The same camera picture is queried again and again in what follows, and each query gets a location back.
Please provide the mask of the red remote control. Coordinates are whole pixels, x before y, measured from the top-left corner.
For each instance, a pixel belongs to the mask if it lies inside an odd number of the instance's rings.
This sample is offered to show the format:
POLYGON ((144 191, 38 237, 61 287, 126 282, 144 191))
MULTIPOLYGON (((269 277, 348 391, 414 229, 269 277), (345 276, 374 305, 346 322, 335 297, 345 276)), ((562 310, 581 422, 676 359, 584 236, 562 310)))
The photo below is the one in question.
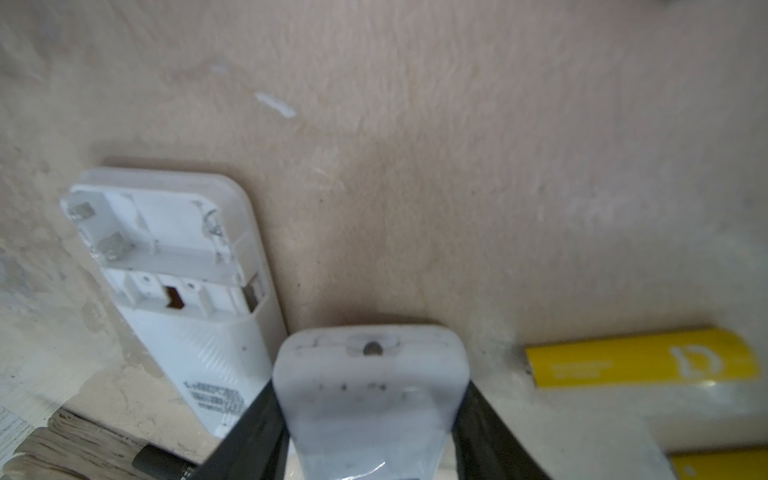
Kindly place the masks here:
POLYGON ((438 325, 304 330, 280 347, 272 384, 307 479, 432 479, 470 367, 438 325))

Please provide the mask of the colourful paperback book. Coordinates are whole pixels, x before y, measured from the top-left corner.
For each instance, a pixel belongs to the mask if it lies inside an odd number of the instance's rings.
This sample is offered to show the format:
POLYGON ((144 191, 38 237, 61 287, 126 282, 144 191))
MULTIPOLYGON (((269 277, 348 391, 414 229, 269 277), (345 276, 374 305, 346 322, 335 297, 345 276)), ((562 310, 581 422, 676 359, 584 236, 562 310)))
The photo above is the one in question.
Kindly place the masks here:
POLYGON ((147 479, 132 462, 143 445, 61 408, 32 431, 1 469, 3 479, 147 479))

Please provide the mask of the white remote control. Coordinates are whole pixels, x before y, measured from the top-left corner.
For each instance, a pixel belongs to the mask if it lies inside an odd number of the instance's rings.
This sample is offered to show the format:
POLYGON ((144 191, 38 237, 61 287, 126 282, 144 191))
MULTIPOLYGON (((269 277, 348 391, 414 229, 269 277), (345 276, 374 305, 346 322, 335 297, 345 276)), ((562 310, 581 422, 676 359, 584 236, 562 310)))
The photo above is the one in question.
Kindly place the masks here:
POLYGON ((253 206, 214 173, 98 167, 60 205, 132 332, 222 438, 287 336, 253 206))

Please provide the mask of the yellow battery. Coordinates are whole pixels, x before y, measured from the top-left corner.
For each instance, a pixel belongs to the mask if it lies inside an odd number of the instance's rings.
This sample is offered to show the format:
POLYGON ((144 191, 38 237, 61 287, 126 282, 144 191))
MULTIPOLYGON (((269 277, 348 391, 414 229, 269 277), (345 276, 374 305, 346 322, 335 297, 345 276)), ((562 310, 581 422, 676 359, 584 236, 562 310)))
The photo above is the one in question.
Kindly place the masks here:
POLYGON ((751 380, 756 356, 721 328, 580 340, 525 349, 539 388, 751 380))
POLYGON ((767 478, 767 449, 680 453, 669 457, 678 479, 764 480, 767 478))

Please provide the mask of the black white marker pen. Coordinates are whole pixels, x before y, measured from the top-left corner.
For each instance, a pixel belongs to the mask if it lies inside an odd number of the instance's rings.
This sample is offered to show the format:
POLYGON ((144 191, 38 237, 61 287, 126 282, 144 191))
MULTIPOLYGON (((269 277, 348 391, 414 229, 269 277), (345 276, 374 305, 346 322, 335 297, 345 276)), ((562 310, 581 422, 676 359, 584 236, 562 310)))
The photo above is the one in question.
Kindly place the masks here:
POLYGON ((185 480, 197 465, 152 444, 145 445, 133 458, 132 466, 153 479, 185 480))

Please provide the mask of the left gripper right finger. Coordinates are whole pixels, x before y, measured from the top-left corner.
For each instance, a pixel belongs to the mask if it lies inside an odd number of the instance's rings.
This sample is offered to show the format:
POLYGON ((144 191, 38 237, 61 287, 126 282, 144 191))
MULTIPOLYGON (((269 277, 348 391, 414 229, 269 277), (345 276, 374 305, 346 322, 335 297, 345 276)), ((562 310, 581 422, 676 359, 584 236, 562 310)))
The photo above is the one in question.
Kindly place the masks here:
POLYGON ((459 480, 549 480, 472 381, 452 437, 459 480))

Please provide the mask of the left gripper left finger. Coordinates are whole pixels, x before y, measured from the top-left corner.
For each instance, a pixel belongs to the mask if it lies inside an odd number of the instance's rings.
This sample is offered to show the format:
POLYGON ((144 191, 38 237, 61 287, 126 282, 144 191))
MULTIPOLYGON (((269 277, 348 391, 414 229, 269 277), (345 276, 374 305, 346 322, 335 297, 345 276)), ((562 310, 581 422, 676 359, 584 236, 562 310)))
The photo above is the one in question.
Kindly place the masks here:
POLYGON ((215 451, 194 471, 201 480, 283 480, 289 432, 271 381, 215 451))

